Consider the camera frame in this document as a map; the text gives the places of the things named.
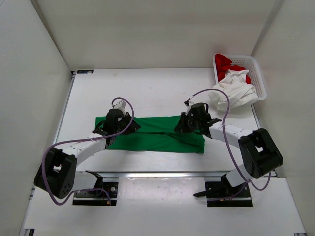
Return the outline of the green t-shirt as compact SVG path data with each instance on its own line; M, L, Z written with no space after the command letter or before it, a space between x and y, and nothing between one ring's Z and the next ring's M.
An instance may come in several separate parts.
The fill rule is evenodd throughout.
M134 118L140 129L132 134L119 135L108 149L203 154L203 136L174 132L179 119L179 116Z

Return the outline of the white t-shirt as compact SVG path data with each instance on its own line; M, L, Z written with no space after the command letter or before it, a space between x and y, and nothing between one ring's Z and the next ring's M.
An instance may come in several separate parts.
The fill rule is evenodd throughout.
M221 90L228 96L230 108L250 105L258 99L255 86L246 82L248 72L248 70L235 71L229 69L226 72L226 77L213 86L213 89ZM208 96L217 110L226 111L227 98L224 94L218 91L210 91Z

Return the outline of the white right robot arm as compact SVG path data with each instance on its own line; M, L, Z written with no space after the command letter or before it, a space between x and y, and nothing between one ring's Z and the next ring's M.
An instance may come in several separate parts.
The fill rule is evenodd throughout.
M191 105L182 112L174 131L177 133L195 133L210 139L224 141L230 150L234 146L240 150L242 165L222 177L221 191L233 196L239 185L259 179L284 163L284 159L269 132L260 128L246 130L225 124L225 120L211 118L209 106L205 103Z

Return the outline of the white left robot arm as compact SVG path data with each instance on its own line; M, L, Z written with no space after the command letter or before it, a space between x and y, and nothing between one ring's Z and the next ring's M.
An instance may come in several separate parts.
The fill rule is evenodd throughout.
M106 119L99 122L85 139L65 141L66 148L57 149L62 142L51 145L44 153L42 163L34 178L34 185L46 191L53 202L63 205L75 192L88 192L97 197L103 192L101 176L91 171L77 173L83 161L112 145L117 136L129 135L140 129L122 107L109 110Z

